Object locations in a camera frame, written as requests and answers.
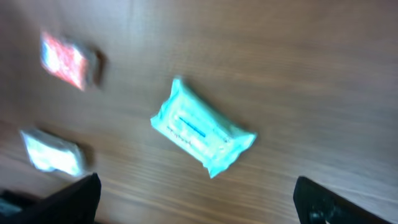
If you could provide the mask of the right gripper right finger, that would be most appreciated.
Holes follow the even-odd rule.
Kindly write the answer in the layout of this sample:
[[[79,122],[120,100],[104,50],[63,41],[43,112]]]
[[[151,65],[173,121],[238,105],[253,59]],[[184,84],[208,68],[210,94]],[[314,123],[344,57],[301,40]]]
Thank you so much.
[[[301,224],[391,224],[305,176],[298,177],[293,200]]]

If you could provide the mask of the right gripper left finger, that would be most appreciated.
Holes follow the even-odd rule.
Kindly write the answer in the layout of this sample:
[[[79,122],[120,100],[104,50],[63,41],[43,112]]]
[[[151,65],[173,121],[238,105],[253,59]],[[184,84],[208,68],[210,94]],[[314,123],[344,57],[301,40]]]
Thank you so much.
[[[101,181],[92,173],[79,181],[39,198],[25,192],[1,192],[1,223],[95,224],[101,197]]]

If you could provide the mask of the white plaster box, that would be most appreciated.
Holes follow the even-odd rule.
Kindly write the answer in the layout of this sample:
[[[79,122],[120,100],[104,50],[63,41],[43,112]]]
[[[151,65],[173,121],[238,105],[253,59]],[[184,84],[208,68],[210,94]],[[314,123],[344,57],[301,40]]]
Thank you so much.
[[[75,143],[37,128],[22,129],[20,135],[28,158],[36,169],[60,171],[73,177],[85,174],[85,156]]]

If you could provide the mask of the teal tissue pack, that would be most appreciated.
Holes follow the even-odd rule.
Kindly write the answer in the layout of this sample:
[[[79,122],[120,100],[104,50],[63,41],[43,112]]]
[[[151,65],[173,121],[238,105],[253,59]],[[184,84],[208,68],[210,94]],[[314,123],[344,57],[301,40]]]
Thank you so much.
[[[227,170],[257,138],[213,109],[181,78],[173,79],[169,98],[150,123],[200,161],[210,178]]]

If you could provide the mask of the red orange small packet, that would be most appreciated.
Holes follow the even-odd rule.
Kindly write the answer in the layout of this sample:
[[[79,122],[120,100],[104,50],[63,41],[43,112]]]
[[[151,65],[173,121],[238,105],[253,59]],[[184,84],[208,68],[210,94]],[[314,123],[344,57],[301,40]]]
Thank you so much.
[[[49,74],[84,91],[100,65],[95,50],[64,36],[40,33],[40,62]]]

